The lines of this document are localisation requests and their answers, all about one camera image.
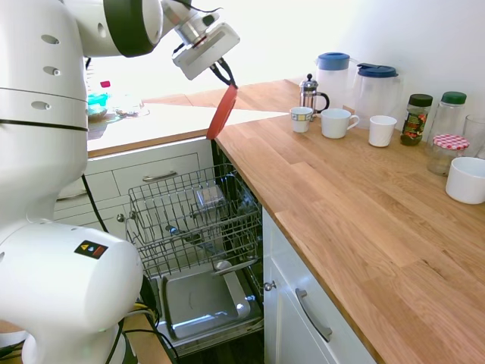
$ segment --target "red checkered lid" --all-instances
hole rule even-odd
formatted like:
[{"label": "red checkered lid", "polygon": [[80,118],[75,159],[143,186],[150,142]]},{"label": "red checkered lid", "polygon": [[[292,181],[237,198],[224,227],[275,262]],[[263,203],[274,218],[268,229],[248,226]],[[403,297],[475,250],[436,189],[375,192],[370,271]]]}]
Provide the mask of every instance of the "red checkered lid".
[{"label": "red checkered lid", "polygon": [[463,136],[453,134],[436,135],[433,138],[433,144],[450,150],[463,150],[470,146],[468,140],[466,140]]}]

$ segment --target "wire rack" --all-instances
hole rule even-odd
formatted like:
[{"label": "wire rack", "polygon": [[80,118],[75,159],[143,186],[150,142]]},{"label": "wire rack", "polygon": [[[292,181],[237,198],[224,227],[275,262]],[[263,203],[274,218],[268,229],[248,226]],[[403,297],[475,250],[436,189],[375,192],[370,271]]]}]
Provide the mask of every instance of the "wire rack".
[{"label": "wire rack", "polygon": [[127,236],[149,277],[258,261],[261,208],[232,165],[132,188]]}]

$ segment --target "warning label sticker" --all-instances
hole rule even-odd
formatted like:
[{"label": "warning label sticker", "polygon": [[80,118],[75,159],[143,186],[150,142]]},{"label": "warning label sticker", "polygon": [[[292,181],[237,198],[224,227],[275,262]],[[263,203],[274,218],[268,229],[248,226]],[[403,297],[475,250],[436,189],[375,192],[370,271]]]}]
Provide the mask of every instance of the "warning label sticker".
[{"label": "warning label sticker", "polygon": [[81,256],[88,256],[89,258],[99,259],[108,250],[107,246],[93,243],[89,240],[84,240],[77,248],[74,250],[75,253]]}]

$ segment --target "white cup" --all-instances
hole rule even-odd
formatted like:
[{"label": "white cup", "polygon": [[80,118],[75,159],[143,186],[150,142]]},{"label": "white cup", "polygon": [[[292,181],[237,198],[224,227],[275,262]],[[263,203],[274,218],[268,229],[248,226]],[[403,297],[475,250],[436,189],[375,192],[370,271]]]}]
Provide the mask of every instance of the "white cup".
[{"label": "white cup", "polygon": [[397,120],[390,116],[373,116],[369,130],[369,144],[379,147],[388,146],[391,143],[396,124]]},{"label": "white cup", "polygon": [[[357,119],[357,121],[349,126],[349,121],[352,119]],[[328,108],[321,112],[321,133],[331,139],[343,138],[347,130],[358,124],[358,120],[357,115],[352,115],[347,110]]]},{"label": "white cup", "polygon": [[452,199],[471,205],[485,202],[485,160],[471,157],[453,159],[446,193]]},{"label": "white cup", "polygon": [[289,112],[291,113],[291,120],[293,122],[293,131],[296,133],[306,133],[310,126],[313,108],[299,106],[292,108]]}]

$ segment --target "white mug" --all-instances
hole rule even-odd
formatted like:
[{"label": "white mug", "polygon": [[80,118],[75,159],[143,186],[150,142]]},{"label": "white mug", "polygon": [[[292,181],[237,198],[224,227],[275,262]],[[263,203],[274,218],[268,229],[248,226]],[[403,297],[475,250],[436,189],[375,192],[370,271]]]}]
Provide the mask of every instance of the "white mug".
[{"label": "white mug", "polygon": [[[357,121],[349,126],[352,119]],[[321,112],[321,133],[327,138],[343,138],[347,130],[352,129],[358,124],[358,116],[352,115],[349,111],[342,108],[328,108]]]},{"label": "white mug", "polygon": [[485,202],[485,160],[471,157],[453,159],[446,193],[452,199],[471,205]]},{"label": "white mug", "polygon": [[379,147],[388,146],[391,143],[396,124],[397,120],[390,116],[373,116],[369,130],[369,144]]}]

